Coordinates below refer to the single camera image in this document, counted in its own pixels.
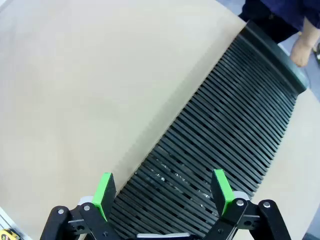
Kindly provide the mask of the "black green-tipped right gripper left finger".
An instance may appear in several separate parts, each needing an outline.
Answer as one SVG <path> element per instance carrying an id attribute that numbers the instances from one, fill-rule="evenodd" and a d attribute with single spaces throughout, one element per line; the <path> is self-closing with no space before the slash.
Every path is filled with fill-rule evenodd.
<path id="1" fill-rule="evenodd" d="M 116 195 L 112 173 L 102 175 L 91 200 L 70 210 L 58 205 L 52 208 L 41 240 L 78 240 L 84 235 L 86 240 L 116 240 L 118 234 L 108 222 Z"/>

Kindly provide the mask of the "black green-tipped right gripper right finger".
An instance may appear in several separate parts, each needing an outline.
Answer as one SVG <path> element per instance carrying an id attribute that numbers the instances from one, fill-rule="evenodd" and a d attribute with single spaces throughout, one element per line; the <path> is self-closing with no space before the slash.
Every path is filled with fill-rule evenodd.
<path id="1" fill-rule="evenodd" d="M 291 236 L 277 204 L 265 199 L 254 204 L 242 191 L 232 191 L 225 172 L 215 169 L 211 193 L 218 212 L 205 240 L 232 240 L 238 230 L 247 230 L 254 240 L 290 240 Z"/>

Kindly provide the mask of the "person left hand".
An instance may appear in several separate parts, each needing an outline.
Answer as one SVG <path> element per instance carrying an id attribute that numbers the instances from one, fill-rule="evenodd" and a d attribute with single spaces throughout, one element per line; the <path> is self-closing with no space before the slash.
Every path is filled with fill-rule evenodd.
<path id="1" fill-rule="evenodd" d="M 298 67 L 305 67 L 308 64 L 313 46 L 313 44 L 307 42 L 304 38 L 299 37 L 291 49 L 290 59 Z"/>

